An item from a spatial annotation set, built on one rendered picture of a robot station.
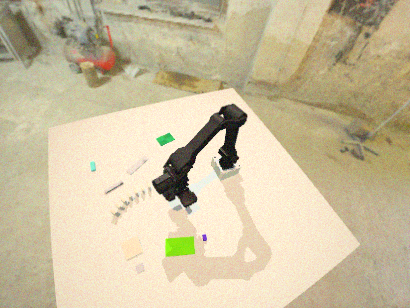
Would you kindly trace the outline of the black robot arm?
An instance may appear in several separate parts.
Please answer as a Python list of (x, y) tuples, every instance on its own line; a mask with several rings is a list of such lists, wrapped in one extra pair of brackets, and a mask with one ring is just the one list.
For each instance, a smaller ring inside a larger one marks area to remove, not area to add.
[(193, 168), (196, 156), (219, 131), (224, 129), (226, 129), (224, 145), (218, 151), (222, 156), (219, 164), (222, 170), (234, 168), (233, 164), (236, 164), (240, 158), (235, 148), (239, 129), (247, 122), (247, 119), (248, 114), (235, 103), (221, 106), (220, 110), (211, 115), (209, 121), (186, 146), (178, 148), (169, 156), (163, 166), (165, 173), (152, 181), (158, 195), (162, 194), (168, 202), (175, 200), (176, 194), (181, 194), (175, 187), (175, 183), (181, 184), (187, 180), (188, 172)]

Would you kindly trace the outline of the pale yellow flat square block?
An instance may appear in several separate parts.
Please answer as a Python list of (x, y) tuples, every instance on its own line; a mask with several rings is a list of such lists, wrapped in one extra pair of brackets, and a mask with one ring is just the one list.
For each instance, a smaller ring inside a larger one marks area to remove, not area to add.
[(138, 235), (126, 242), (121, 243), (126, 256), (126, 260), (130, 259), (131, 257), (135, 257), (143, 252)]

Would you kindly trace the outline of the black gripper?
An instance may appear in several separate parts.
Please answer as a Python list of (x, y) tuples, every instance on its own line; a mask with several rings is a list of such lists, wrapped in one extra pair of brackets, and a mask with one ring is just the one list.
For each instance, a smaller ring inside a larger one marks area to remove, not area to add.
[(183, 208), (188, 208), (191, 205), (195, 204), (198, 200), (194, 192), (191, 192), (190, 189), (187, 187), (189, 186), (188, 184), (189, 178), (187, 177), (187, 180), (184, 183), (178, 184), (175, 183), (175, 187), (178, 188), (181, 194), (177, 195), (177, 198), (180, 200), (180, 203), (182, 204)]

